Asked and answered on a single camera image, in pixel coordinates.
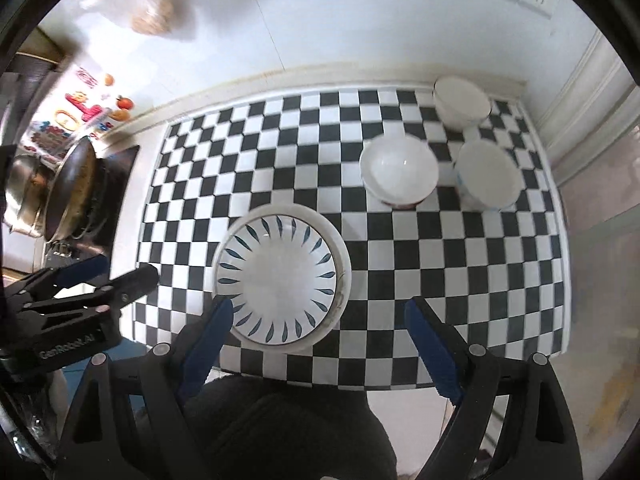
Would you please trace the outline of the metal wok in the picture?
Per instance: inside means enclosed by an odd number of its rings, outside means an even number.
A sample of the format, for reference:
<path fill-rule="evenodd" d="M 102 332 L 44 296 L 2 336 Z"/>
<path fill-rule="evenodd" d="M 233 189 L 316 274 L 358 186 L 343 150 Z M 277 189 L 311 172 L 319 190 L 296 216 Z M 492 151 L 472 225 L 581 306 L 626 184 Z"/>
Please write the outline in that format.
<path fill-rule="evenodd" d="M 96 151 L 84 136 L 70 148 L 52 181 L 44 207 L 43 237 L 47 243 L 71 236 L 85 218 L 96 170 Z"/>

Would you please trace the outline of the steel pot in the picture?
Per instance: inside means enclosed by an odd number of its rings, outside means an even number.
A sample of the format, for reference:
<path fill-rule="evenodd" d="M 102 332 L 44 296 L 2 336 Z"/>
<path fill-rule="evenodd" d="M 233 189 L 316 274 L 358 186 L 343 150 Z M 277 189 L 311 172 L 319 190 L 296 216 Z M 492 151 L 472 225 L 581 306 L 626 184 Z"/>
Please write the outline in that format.
<path fill-rule="evenodd" d="M 44 208 L 54 171 L 39 157 L 21 154 L 13 159 L 6 181 L 4 223 L 11 232 L 43 237 Z"/>

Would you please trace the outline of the white bowl blue pattern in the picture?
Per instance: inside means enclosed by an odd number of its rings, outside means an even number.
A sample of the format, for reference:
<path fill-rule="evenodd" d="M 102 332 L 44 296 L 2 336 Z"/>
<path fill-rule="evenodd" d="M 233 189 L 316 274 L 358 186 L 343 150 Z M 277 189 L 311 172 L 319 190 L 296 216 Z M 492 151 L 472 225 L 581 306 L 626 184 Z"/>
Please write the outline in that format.
<path fill-rule="evenodd" d="M 487 140 L 463 144 L 454 173 L 461 203 L 469 210 L 509 208 L 518 201 L 524 188 L 521 170 L 512 156 Z"/>

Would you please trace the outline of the white bowl red flowers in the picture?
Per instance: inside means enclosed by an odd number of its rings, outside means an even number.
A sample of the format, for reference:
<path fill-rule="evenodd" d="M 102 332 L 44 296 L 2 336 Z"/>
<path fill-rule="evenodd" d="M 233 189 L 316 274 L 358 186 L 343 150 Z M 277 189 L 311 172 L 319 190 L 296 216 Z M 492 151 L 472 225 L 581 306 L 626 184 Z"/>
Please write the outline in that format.
<path fill-rule="evenodd" d="M 438 185 L 437 158 L 426 141 L 410 134 L 377 136 L 363 148 L 359 169 L 364 188 L 396 209 L 418 206 Z"/>

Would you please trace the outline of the plain white bowl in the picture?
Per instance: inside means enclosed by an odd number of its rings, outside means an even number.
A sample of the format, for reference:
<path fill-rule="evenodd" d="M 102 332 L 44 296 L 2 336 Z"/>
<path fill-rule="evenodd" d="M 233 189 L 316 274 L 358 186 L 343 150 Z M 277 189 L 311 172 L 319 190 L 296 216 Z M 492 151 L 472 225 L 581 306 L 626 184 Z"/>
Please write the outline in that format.
<path fill-rule="evenodd" d="M 439 77 L 433 99 L 440 121 L 454 131 L 478 126 L 492 109 L 491 100 L 477 84 L 458 76 Z"/>

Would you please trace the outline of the colourful fruit wall sticker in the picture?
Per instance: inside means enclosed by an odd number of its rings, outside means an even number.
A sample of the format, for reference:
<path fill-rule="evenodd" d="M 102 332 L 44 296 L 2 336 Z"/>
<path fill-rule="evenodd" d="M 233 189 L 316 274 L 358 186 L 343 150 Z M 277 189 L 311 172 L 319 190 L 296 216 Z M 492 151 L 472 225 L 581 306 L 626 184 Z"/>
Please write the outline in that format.
<path fill-rule="evenodd" d="M 36 109 L 21 147 L 55 165 L 77 140 L 104 138 L 128 122 L 135 110 L 134 99 L 113 75 L 73 63 Z"/>

